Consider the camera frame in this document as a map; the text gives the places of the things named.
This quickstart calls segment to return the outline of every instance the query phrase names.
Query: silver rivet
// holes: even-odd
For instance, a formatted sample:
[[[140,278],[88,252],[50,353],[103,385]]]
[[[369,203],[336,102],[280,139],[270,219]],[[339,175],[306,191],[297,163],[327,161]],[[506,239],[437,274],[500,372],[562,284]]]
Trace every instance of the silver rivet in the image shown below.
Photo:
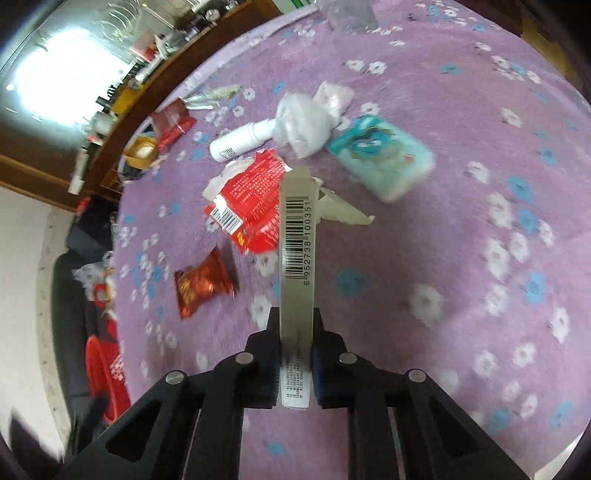
[[[174,372],[169,372],[166,375],[166,383],[169,385],[178,385],[184,380],[184,373],[180,372],[179,370],[175,370]]]
[[[408,377],[411,381],[416,382],[416,383],[422,383],[427,379],[427,375],[425,374],[425,372],[423,370],[411,370],[410,372],[408,372]]]
[[[345,365],[353,365],[357,361],[357,355],[351,352],[345,352],[339,355],[339,362]]]
[[[255,358],[252,356],[252,353],[248,353],[248,352],[240,352],[237,356],[236,356],[236,363],[239,363],[241,365],[248,365],[250,362],[252,362]]]

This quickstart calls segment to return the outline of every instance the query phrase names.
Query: barcode number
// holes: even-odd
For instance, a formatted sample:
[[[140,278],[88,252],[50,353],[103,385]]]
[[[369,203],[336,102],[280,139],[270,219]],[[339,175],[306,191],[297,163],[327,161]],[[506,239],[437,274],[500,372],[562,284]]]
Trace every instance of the barcode number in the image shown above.
[[[285,244],[283,268],[286,278],[305,280],[309,284],[312,244],[312,208],[308,197],[285,199]]]
[[[216,202],[216,199],[214,199],[214,202],[216,207],[212,210],[209,216],[219,223],[224,231],[233,235],[242,225],[242,219],[225,205],[225,201],[224,205]]]

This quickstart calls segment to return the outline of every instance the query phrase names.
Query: white bottle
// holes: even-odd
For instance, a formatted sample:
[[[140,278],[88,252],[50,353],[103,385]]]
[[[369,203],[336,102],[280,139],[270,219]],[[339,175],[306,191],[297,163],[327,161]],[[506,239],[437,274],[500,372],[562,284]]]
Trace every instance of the white bottle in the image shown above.
[[[275,119],[267,118],[262,122],[250,123],[232,130],[209,145],[213,159],[225,162],[260,147],[273,137]]]

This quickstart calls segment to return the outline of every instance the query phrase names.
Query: purple tablecloth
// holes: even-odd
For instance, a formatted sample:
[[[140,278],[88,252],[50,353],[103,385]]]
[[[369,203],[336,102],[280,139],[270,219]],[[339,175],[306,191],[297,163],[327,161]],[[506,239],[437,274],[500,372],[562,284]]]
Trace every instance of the purple tablecloth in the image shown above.
[[[378,367],[427,371],[533,473],[591,414],[591,108],[525,42],[454,2],[389,0],[375,11],[380,29],[357,36],[311,9],[275,19],[171,95],[242,85],[219,110],[195,112],[168,160],[125,188],[116,312],[131,397],[169,370],[211,369],[265,326],[277,253],[241,257],[204,217],[201,192],[223,169],[208,143],[274,116],[285,92],[312,95],[328,80],[355,90],[343,125],[377,113],[433,150],[437,166],[385,205],[327,152],[285,155],[376,216],[319,225],[326,327]],[[172,273],[216,244],[239,293],[181,321]],[[241,478],[344,478],[346,452],[342,411],[247,411]]]

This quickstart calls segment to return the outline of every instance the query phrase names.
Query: barcode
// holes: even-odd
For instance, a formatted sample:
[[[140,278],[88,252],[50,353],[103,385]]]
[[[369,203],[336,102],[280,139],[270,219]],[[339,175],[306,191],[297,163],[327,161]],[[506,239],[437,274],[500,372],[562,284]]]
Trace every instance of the barcode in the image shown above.
[[[216,203],[216,207],[209,214],[219,225],[230,235],[233,235],[236,230],[242,225],[242,219],[236,215],[227,205],[221,205],[216,202],[217,198],[213,201]]]
[[[285,250],[283,266],[286,278],[304,276],[304,201],[308,197],[287,197],[285,199]]]

